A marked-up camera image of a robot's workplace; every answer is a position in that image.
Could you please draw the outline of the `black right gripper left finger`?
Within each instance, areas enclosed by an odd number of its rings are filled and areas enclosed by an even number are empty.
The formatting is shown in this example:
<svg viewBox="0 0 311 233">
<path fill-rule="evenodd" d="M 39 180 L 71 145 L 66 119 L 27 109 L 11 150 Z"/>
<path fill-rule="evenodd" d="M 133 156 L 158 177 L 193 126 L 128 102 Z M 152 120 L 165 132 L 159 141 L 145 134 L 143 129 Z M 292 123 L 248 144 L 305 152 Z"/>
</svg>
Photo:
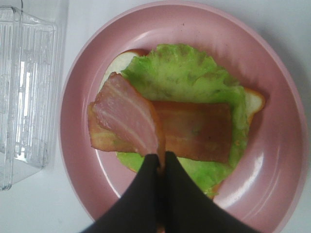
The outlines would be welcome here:
<svg viewBox="0 0 311 233">
<path fill-rule="evenodd" d="M 158 156 L 148 154 L 122 197 L 84 233 L 157 232 L 156 182 Z"/>
</svg>

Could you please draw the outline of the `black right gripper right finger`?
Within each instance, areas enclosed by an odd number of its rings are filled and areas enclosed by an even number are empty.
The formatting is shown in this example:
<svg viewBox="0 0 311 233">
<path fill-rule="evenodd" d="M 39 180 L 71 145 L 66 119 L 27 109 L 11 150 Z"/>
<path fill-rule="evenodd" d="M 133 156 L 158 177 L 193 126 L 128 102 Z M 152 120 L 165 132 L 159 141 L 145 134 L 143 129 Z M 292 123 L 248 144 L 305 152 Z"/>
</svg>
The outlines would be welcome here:
<svg viewBox="0 0 311 233">
<path fill-rule="evenodd" d="M 173 152 L 165 155 L 167 233 L 257 233 L 209 199 Z"/>
</svg>

